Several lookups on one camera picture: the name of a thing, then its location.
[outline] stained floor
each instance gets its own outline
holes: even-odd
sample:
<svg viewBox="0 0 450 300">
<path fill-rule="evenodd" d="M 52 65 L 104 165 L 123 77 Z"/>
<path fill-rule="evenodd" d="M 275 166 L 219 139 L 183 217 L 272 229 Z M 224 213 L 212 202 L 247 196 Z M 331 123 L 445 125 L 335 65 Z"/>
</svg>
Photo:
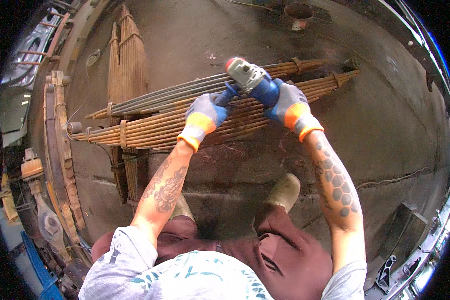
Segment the stained floor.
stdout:
<svg viewBox="0 0 450 300">
<path fill-rule="evenodd" d="M 144 40 L 150 91 L 223 73 L 226 61 L 235 56 L 258 65 L 293 57 L 330 60 L 304 79 L 340 73 L 343 61 L 357 60 L 358 77 L 311 105 L 332 147 L 356 186 L 422 170 L 396 183 L 358 189 L 369 263 L 377 256 L 401 202 L 414 203 L 428 220 L 441 207 L 450 169 L 450 118 L 442 95 L 435 85 L 432 93 L 428 91 L 420 63 L 369 18 L 332 1 L 310 0 L 315 17 L 305 30 L 292 32 L 277 13 L 221 0 L 125 3 Z M 72 76 L 66 89 L 71 115 L 89 91 L 85 61 L 96 49 L 102 50 L 102 57 L 89 69 L 90 99 L 74 119 L 84 127 L 108 125 L 108 120 L 84 116 L 107 106 L 107 44 L 114 19 L 114 15 L 102 18 L 73 73 L 67 74 Z M 78 195 L 88 215 L 86 237 L 93 243 L 102 234 L 129 225 L 133 212 L 119 204 L 104 150 L 74 142 L 72 155 Z M 150 175 L 165 157 L 150 157 Z M 270 125 L 245 141 L 200 150 L 192 158 L 183 193 L 203 237 L 238 238 L 253 234 L 256 208 L 288 172 L 302 186 L 290 212 L 294 224 L 330 251 L 312 165 L 296 136 L 279 125 Z"/>
</svg>

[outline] hand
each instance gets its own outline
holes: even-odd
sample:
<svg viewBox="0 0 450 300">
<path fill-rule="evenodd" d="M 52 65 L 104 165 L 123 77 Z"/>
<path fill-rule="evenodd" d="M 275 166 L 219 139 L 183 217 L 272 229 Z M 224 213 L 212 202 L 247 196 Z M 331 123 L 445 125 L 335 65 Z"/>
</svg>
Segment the hand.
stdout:
<svg viewBox="0 0 450 300">
<path fill-rule="evenodd" d="M 279 121 L 298 135 L 300 142 L 312 130 L 324 131 L 320 122 L 313 117 L 307 97 L 296 86 L 284 83 L 280 79 L 273 82 L 280 88 L 277 104 L 265 110 L 265 117 Z"/>
<path fill-rule="evenodd" d="M 218 96 L 216 93 L 205 93 L 186 111 L 185 128 L 177 139 L 186 141 L 193 147 L 195 153 L 205 136 L 214 132 L 228 117 L 229 110 L 215 104 Z"/>
</svg>

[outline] gray t-shirt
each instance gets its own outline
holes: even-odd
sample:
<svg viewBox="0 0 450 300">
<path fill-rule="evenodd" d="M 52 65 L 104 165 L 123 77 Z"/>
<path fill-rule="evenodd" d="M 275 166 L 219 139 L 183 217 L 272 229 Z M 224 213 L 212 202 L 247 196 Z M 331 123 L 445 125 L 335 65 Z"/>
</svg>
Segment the gray t-shirt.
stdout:
<svg viewBox="0 0 450 300">
<path fill-rule="evenodd" d="M 253 270 L 214 251 L 192 251 L 154 266 L 158 253 L 133 226 L 119 227 L 110 251 L 88 272 L 79 293 L 88 299 L 272 299 Z M 322 299 L 364 299 L 366 263 L 343 267 Z"/>
</svg>

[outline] shoe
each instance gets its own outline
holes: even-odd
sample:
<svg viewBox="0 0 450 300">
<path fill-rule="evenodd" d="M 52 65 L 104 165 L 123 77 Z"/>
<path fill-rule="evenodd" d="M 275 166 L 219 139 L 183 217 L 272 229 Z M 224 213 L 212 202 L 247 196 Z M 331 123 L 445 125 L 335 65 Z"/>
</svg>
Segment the shoe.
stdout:
<svg viewBox="0 0 450 300">
<path fill-rule="evenodd" d="M 295 205 L 300 194 L 300 180 L 293 174 L 287 173 L 280 178 L 273 187 L 267 200 L 270 203 L 285 208 L 288 213 Z"/>
<path fill-rule="evenodd" d="M 192 211 L 190 210 L 189 204 L 187 203 L 185 197 L 182 193 L 178 196 L 176 201 L 175 209 L 173 210 L 172 215 L 170 216 L 170 220 L 175 218 L 176 216 L 187 216 L 195 222 L 195 218 L 192 215 Z"/>
</svg>

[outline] person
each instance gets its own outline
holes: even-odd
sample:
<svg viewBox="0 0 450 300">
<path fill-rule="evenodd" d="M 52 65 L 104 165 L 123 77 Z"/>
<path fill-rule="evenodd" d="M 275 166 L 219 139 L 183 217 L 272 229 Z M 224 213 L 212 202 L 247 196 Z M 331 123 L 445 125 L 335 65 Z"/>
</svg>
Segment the person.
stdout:
<svg viewBox="0 0 450 300">
<path fill-rule="evenodd" d="M 185 128 L 145 189 L 130 226 L 94 244 L 96 261 L 80 299 L 364 299 L 367 265 L 357 191 L 305 95 L 279 79 L 275 83 L 278 102 L 264 113 L 297 134 L 310 155 L 331 257 L 288 217 L 300 193 L 292 174 L 277 182 L 259 208 L 257 238 L 198 238 L 181 189 L 192 155 L 230 112 L 215 105 L 216 94 L 204 94 L 187 111 Z"/>
</svg>

